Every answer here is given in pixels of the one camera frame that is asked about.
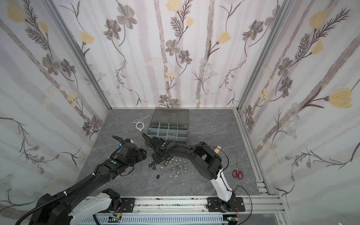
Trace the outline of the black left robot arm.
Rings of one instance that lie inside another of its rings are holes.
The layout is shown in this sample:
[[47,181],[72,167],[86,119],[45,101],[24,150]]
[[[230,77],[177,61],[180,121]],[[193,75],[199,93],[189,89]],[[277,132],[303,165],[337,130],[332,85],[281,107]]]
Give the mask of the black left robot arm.
[[120,176],[128,168],[147,158],[147,152],[138,148],[131,140],[114,139],[121,145],[94,171],[73,186],[55,195],[45,194],[36,207],[22,215],[16,224],[30,218],[30,225],[72,225],[102,211],[119,212],[124,204],[120,194],[108,188],[101,193],[102,199],[94,198],[94,203],[85,203],[92,192]]

